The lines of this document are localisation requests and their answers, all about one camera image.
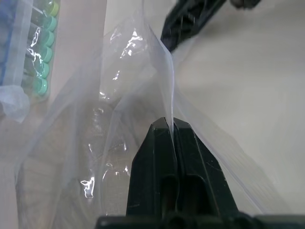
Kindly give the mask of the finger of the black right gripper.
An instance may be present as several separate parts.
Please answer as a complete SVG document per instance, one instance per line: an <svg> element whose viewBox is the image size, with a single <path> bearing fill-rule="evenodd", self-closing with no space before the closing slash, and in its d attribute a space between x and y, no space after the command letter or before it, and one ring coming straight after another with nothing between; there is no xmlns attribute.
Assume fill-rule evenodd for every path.
<svg viewBox="0 0 305 229"><path fill-rule="evenodd" d="M167 14L167 49L197 35L226 0L178 0Z"/></svg>
<svg viewBox="0 0 305 229"><path fill-rule="evenodd" d="M161 41L167 49L176 49L198 33L198 20L202 11L203 0L177 1L168 13L161 33Z"/></svg>

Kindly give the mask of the green capped marker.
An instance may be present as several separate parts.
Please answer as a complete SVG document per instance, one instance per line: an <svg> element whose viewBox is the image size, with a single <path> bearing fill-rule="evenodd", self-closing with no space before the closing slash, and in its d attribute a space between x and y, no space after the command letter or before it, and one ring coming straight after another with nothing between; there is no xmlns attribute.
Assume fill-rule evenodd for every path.
<svg viewBox="0 0 305 229"><path fill-rule="evenodd" d="M49 63L53 56L53 51L47 46L38 46L26 48L26 56L30 57L34 61L42 61Z"/></svg>
<svg viewBox="0 0 305 229"><path fill-rule="evenodd" d="M48 81L43 78L23 75L21 86L25 93L44 96L48 90Z"/></svg>
<svg viewBox="0 0 305 229"><path fill-rule="evenodd" d="M51 32L57 27L57 19L53 16L32 16L31 23Z"/></svg>
<svg viewBox="0 0 305 229"><path fill-rule="evenodd" d="M47 46L51 47L55 41L54 33L43 29L41 27L30 27L28 34L28 45L34 46Z"/></svg>

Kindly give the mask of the yellow-green capped marker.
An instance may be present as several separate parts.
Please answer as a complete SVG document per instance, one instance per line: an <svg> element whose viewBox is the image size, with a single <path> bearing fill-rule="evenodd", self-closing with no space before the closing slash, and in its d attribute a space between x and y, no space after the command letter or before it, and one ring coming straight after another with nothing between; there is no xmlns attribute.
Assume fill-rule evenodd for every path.
<svg viewBox="0 0 305 229"><path fill-rule="evenodd" d="M46 16L56 17L60 5L56 0L34 0L33 8Z"/></svg>

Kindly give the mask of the clear plastic zip bag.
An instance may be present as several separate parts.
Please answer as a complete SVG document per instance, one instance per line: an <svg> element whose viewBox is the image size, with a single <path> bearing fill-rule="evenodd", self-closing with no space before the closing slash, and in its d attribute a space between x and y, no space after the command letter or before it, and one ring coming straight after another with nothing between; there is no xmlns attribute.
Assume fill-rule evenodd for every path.
<svg viewBox="0 0 305 229"><path fill-rule="evenodd" d="M212 152L204 169L224 180L251 215L291 213L271 179L237 142L195 108L175 82L188 47L170 54L158 36L175 0L143 0L81 64L27 141L16 166L18 229L92 229L124 215L132 160L150 125L186 121Z"/></svg>

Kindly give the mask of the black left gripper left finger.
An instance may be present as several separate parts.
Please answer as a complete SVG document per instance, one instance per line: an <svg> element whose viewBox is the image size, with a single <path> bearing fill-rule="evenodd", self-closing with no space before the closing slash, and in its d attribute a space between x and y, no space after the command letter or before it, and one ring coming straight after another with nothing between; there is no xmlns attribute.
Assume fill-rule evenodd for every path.
<svg viewBox="0 0 305 229"><path fill-rule="evenodd" d="M126 214L163 217L175 211L177 158L165 118L150 125L131 167Z"/></svg>

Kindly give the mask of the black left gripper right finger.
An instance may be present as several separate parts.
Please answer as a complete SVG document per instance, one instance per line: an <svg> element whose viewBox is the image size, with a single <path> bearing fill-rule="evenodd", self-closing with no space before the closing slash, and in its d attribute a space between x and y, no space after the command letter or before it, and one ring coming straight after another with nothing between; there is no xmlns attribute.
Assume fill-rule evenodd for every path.
<svg viewBox="0 0 305 229"><path fill-rule="evenodd" d="M217 159L190 124L178 118L173 124L180 178L178 209L189 215L232 215L238 212Z"/></svg>

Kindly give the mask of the white crumpled plastic bag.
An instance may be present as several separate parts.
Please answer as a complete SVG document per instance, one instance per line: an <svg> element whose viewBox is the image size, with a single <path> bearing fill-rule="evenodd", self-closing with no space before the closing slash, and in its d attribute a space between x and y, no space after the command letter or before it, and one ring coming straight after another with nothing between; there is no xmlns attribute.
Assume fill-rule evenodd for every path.
<svg viewBox="0 0 305 229"><path fill-rule="evenodd" d="M30 100L21 86L0 86L0 114L22 123L29 111Z"/></svg>

